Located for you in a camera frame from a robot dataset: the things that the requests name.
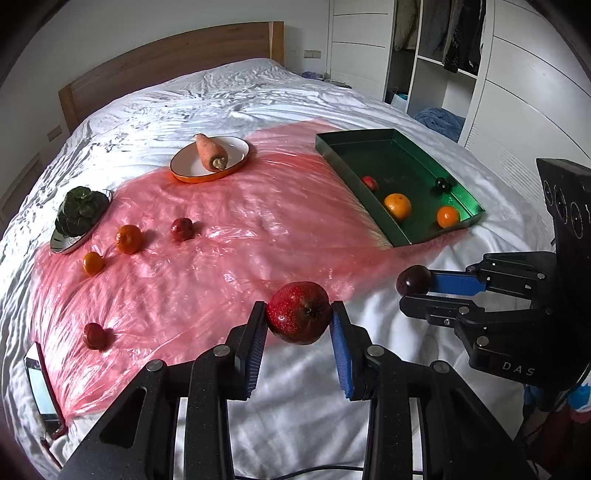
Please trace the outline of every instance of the carrot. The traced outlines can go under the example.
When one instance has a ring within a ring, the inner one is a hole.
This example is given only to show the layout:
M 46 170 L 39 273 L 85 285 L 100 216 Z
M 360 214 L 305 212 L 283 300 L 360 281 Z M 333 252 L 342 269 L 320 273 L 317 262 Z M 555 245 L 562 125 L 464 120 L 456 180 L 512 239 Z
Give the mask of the carrot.
M 228 166 L 228 152 L 203 134 L 195 135 L 197 153 L 201 163 L 209 171 L 222 171 Z

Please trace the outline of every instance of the circular sensor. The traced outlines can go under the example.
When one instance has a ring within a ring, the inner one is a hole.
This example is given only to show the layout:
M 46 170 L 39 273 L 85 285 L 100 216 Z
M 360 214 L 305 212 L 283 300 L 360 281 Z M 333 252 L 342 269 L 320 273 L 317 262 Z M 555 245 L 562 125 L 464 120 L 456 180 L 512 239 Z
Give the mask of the circular sensor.
M 573 226 L 573 231 L 576 237 L 580 240 L 583 238 L 583 218 L 579 205 L 575 202 L 570 204 L 570 224 Z
M 562 189 L 554 187 L 554 202 L 556 204 L 556 211 L 558 212 L 558 216 L 566 223 L 567 220 L 567 211 L 566 211 L 566 200 L 564 199 L 564 193 L 562 193 Z
M 548 205 L 552 207 L 554 204 L 554 199 L 552 198 L 552 190 L 550 189 L 548 180 L 544 180 L 544 197 L 546 197 L 546 202 L 548 202 Z

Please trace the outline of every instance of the smartphone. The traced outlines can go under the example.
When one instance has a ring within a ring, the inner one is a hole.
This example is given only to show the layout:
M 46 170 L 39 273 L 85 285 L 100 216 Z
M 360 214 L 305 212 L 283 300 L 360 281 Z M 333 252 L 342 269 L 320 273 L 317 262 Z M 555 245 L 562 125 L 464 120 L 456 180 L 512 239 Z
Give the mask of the smartphone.
M 29 385 L 46 432 L 56 439 L 66 432 L 66 422 L 51 388 L 41 346 L 34 342 L 24 358 Z

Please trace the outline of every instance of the black ball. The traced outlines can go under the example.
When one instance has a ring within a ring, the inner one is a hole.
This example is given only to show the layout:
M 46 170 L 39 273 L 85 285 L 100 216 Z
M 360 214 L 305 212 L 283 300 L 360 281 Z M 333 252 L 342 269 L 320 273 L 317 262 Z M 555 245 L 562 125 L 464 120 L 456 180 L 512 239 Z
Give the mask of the black ball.
M 422 265 L 413 265 L 404 270 L 396 280 L 400 295 L 427 293 L 431 287 L 431 271 Z
M 435 188 L 442 193 L 447 193 L 452 189 L 452 186 L 449 185 L 449 182 L 446 179 L 437 177 L 435 179 Z

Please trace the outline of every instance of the bed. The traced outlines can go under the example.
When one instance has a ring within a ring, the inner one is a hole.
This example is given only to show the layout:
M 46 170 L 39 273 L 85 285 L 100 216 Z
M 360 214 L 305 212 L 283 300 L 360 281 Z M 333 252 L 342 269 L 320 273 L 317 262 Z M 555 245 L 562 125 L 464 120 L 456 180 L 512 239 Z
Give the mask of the bed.
M 57 208 L 74 186 L 116 189 L 166 167 L 196 132 L 244 137 L 311 120 L 340 129 L 397 128 L 444 165 L 487 212 L 466 235 L 431 258 L 430 268 L 463 270 L 486 252 L 549 249 L 550 238 L 535 209 L 467 150 L 385 103 L 283 68 L 282 29 L 281 22 L 260 22 L 175 35 L 113 59 L 60 92 L 72 136 L 0 243 L 2 408 L 7 428 L 43 477 L 53 479 L 58 470 L 39 444 L 43 427 L 22 365 L 30 345 L 31 272 L 35 252 L 49 241 Z M 199 48 L 203 42 L 215 55 Z M 521 424 L 522 387 L 470 369 L 453 331 L 406 318 L 398 300 L 394 282 L 386 281 L 354 296 L 346 308 L 375 343 L 402 359 L 429 364 L 439 358 L 452 364 L 514 435 Z M 477 301 L 496 309 L 514 307 L 494 294 Z M 327 335 L 313 353 L 303 355 L 300 346 L 287 344 L 265 353 L 255 392 L 247 403 L 232 403 L 229 409 L 234 465 L 240 474 L 269 478 L 326 463 L 362 463 L 368 407 L 346 401 L 339 390 Z M 51 451 L 61 463 L 99 416 L 76 417 L 68 433 L 53 442 Z M 181 414 L 177 475 L 182 471 L 182 435 Z M 420 444 L 416 422 L 413 442 Z M 415 451 L 415 467 L 420 468 L 420 449 Z M 323 475 L 358 477 L 354 472 Z

